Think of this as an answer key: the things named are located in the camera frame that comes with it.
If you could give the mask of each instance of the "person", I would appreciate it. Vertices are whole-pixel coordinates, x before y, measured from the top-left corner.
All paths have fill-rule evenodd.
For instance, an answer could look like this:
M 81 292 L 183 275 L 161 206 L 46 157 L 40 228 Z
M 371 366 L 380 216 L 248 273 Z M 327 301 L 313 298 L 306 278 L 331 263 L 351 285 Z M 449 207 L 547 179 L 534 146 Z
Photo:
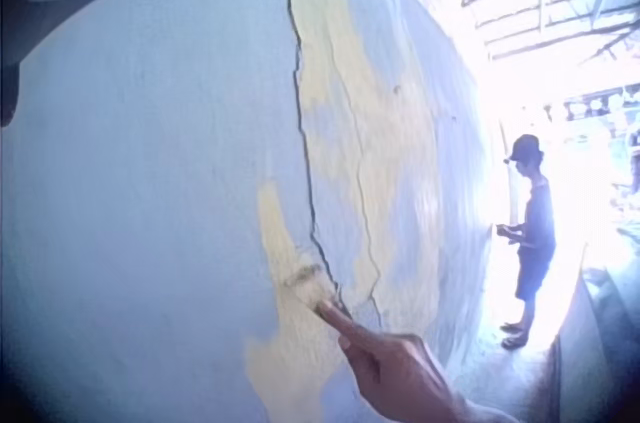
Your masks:
M 626 143 L 631 166 L 631 194 L 635 195 L 640 190 L 640 113 L 627 129 Z
M 340 334 L 338 344 L 360 394 L 385 418 L 403 423 L 517 423 L 457 393 L 420 337 L 374 333 L 331 302 L 320 302 L 316 312 Z
M 527 203 L 525 221 L 515 226 L 498 225 L 499 236 L 519 243 L 520 272 L 516 298 L 524 301 L 524 311 L 518 323 L 506 323 L 501 329 L 513 336 L 502 341 L 506 349 L 520 348 L 527 344 L 535 318 L 536 293 L 542 285 L 556 248 L 553 207 L 549 181 L 541 173 L 544 153 L 534 135 L 522 135 L 513 144 L 506 163 L 514 161 L 518 172 L 531 180 L 531 198 Z

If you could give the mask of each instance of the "cap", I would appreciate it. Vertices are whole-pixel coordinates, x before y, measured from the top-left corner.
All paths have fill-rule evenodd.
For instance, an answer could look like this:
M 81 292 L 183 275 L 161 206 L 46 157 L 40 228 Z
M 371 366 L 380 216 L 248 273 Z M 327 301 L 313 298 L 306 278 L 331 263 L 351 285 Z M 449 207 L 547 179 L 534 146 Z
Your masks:
M 527 163 L 532 157 L 540 154 L 540 140 L 534 135 L 522 135 L 513 143 L 511 156 L 504 160 L 505 163 L 510 161 L 519 161 Z

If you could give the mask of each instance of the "flip-flop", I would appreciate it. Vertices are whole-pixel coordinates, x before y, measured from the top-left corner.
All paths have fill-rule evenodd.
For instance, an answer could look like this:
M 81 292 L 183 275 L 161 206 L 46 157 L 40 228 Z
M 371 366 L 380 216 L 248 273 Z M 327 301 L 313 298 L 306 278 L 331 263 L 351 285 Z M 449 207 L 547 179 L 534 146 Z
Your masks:
M 522 331 L 522 327 L 518 326 L 517 323 L 505 323 L 500 329 L 505 333 L 520 333 Z
M 505 350 L 515 350 L 517 348 L 522 348 L 527 344 L 529 338 L 525 338 L 522 335 L 518 336 L 510 336 L 509 338 L 505 338 L 502 340 L 502 347 Z

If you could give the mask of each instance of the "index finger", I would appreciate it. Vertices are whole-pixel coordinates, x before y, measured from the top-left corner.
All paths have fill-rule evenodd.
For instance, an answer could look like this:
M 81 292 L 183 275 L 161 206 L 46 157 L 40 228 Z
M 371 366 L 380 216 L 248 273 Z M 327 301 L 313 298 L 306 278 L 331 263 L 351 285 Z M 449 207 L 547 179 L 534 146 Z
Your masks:
M 335 328 L 351 344 L 373 354 L 379 353 L 386 347 L 386 341 L 382 335 L 359 325 L 333 304 L 321 301 L 318 303 L 316 311 L 329 326 Z

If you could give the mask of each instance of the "floor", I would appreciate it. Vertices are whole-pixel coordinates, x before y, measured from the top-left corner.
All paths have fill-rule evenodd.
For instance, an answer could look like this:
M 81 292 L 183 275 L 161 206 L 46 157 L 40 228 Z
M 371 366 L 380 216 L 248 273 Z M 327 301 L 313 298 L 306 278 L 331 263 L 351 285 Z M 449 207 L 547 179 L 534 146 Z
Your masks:
M 506 351 L 499 329 L 517 321 L 521 303 L 513 297 L 518 273 L 516 247 L 502 239 L 493 244 L 484 289 L 478 339 L 465 360 L 465 372 L 454 385 L 476 403 L 498 408 L 520 421 L 553 421 L 553 341 L 564 319 L 578 276 L 579 245 L 560 246 L 540 290 L 529 344 Z

